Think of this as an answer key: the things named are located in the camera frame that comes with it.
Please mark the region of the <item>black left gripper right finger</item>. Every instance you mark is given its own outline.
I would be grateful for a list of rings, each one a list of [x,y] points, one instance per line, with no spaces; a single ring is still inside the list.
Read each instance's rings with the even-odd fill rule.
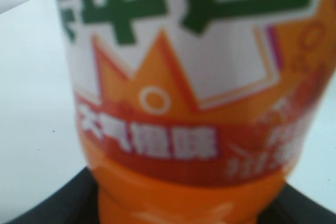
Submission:
[[[258,217],[258,224],[335,224],[335,213],[286,184]]]

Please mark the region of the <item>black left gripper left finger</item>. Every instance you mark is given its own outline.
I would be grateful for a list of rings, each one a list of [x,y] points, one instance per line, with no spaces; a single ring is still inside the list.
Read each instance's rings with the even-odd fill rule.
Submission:
[[[87,168],[12,223],[99,223],[98,187]]]

